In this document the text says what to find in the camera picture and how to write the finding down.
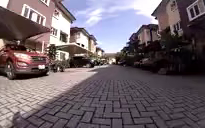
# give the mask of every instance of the car headlight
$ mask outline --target car headlight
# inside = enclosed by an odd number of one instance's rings
[[[31,57],[27,54],[23,54],[23,53],[14,53],[14,55],[17,57],[17,58],[20,58],[20,59],[25,59],[25,60],[30,60]]]

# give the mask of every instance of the car windshield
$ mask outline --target car windshield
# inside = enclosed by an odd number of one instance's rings
[[[15,51],[27,51],[27,48],[22,45],[9,45],[7,46],[7,48],[10,48],[11,50],[15,50]]]

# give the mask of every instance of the brick pavement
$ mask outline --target brick pavement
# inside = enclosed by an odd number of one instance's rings
[[[119,66],[0,76],[0,127],[205,128],[205,83],[195,78]]]

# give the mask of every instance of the car hood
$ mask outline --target car hood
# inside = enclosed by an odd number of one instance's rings
[[[42,56],[42,57],[47,57],[47,55],[42,54],[42,53],[37,53],[37,52],[13,51],[13,53],[23,53],[23,54],[27,54],[27,55],[29,55],[29,56]]]

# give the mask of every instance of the car bumper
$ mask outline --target car bumper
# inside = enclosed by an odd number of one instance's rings
[[[49,65],[45,69],[39,69],[38,66],[28,66],[25,68],[16,68],[16,74],[41,74],[49,71]]]

